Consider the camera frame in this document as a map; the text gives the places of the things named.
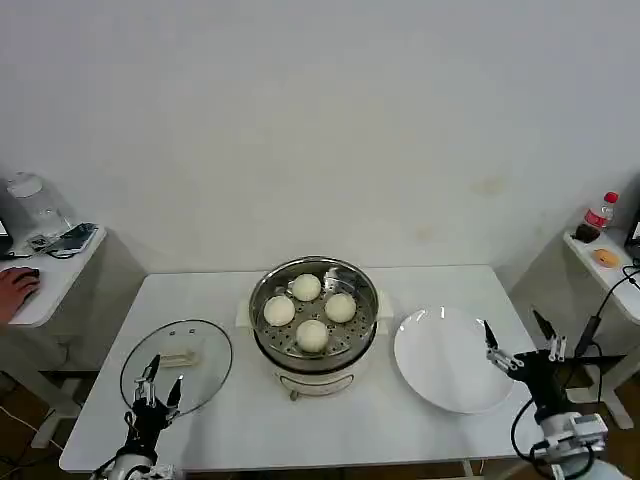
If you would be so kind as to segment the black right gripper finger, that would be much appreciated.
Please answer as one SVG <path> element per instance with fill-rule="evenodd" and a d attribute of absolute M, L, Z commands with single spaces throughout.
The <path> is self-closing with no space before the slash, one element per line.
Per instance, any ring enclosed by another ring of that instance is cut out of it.
<path fill-rule="evenodd" d="M 483 322 L 486 344 L 486 358 L 501 371 L 516 371 L 518 364 L 516 359 L 505 353 L 497 342 L 497 339 L 487 321 Z"/>
<path fill-rule="evenodd" d="M 566 353 L 566 336 L 559 335 L 550 321 L 546 320 L 536 309 L 532 310 L 538 327 L 547 340 L 550 362 L 564 362 Z"/>

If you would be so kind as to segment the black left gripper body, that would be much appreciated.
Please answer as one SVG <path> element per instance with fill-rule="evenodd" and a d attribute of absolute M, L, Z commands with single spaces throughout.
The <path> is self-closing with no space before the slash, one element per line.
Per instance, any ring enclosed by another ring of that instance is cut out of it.
<path fill-rule="evenodd" d="M 160 433 L 169 427 L 171 417 L 160 400 L 155 406 L 134 404 L 128 415 L 124 450 L 128 453 L 154 453 Z"/>

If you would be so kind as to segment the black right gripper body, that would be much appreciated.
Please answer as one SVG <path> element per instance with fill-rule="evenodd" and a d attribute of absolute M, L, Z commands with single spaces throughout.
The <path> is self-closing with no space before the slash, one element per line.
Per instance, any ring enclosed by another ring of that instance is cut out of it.
<path fill-rule="evenodd" d="M 555 378 L 557 365 L 549 359 L 548 350 L 518 353 L 516 369 L 509 377 L 526 385 L 535 404 L 535 416 L 555 416 L 569 411 L 565 391 Z"/>

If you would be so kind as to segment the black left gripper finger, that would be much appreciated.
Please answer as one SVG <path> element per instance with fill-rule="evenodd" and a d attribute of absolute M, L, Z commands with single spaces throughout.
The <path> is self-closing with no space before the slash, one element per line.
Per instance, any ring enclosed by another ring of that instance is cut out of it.
<path fill-rule="evenodd" d="M 166 402 L 166 407 L 168 409 L 168 414 L 170 416 L 176 416 L 178 414 L 179 403 L 181 400 L 182 383 L 183 383 L 183 376 L 179 375 L 169 392 L 167 402 Z"/>
<path fill-rule="evenodd" d="M 134 404 L 156 405 L 155 378 L 159 369 L 160 359 L 161 356 L 156 354 L 144 368 L 143 373 L 134 380 Z"/>

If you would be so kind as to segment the person's hand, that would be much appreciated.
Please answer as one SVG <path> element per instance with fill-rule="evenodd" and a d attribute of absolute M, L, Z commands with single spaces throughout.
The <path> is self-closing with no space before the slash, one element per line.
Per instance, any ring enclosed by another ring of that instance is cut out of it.
<path fill-rule="evenodd" d="M 28 267 L 11 267 L 1 271 L 0 321 L 11 322 L 25 302 L 40 288 L 40 273 Z"/>

